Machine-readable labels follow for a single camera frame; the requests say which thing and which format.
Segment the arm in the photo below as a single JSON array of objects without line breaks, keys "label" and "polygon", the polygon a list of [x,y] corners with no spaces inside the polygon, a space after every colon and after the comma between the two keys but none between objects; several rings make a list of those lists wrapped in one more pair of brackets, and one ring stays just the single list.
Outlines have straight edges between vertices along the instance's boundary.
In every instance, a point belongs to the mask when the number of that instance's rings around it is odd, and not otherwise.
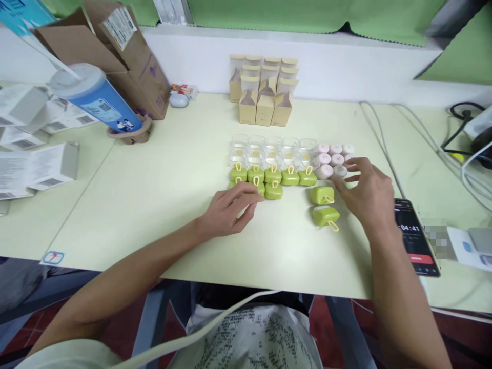
[{"label": "arm", "polygon": [[252,183],[240,182],[228,191],[217,192],[201,217],[135,251],[80,289],[65,303],[29,355],[63,341],[98,339],[112,316],[148,291],[184,254],[214,237],[241,232],[261,201],[264,198]]},{"label": "arm", "polygon": [[396,350],[418,367],[451,368],[427,298],[406,254],[401,230],[395,223],[391,179],[367,158],[354,158],[347,164],[354,164],[349,172],[360,175],[345,181],[358,181],[357,186],[349,189],[342,180],[334,182],[369,239],[373,300],[382,342],[391,346],[389,354]]}]

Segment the white wall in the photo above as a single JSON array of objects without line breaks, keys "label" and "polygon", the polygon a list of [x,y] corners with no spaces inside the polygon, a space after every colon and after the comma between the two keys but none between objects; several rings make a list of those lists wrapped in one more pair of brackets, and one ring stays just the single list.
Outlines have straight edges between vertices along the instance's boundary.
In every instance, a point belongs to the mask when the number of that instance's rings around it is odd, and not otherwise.
[{"label": "white wall", "polygon": [[[413,80],[440,55],[433,42],[419,48],[344,33],[171,25],[143,27],[142,32],[168,80],[196,84],[202,92],[228,93],[229,54],[251,54],[298,58],[297,98],[429,106],[471,99],[492,104],[492,86]],[[0,80],[45,83],[55,71],[6,28],[0,28],[0,50]]]}]

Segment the phone screen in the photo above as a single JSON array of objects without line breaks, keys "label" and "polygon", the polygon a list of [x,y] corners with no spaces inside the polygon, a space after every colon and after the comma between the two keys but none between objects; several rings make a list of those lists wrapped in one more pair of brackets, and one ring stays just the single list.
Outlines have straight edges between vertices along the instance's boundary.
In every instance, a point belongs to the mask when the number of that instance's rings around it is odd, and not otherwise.
[{"label": "phone screen", "polygon": [[403,232],[403,244],[415,272],[420,275],[439,277],[441,273],[434,260],[431,245],[427,241],[410,201],[395,199],[395,220]]}]

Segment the forearm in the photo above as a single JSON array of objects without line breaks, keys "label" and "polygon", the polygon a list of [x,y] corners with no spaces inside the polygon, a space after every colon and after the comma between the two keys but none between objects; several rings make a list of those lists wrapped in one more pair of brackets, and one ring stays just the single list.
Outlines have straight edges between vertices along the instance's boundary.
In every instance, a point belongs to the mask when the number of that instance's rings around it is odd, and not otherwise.
[{"label": "forearm", "polygon": [[425,368],[451,368],[427,298],[395,225],[368,230],[373,299],[383,335],[406,358]]},{"label": "forearm", "polygon": [[32,353],[57,342],[98,338],[106,321],[148,291],[174,262],[206,241],[194,220],[122,259],[80,289],[56,315]]}]

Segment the red button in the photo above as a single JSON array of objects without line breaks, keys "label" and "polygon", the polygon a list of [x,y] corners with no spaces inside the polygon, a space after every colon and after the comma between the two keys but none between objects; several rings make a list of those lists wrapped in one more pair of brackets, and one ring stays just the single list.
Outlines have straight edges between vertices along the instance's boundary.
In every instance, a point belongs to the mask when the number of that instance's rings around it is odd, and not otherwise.
[{"label": "red button", "polygon": [[434,260],[428,255],[408,254],[408,257],[414,264],[434,264]]}]

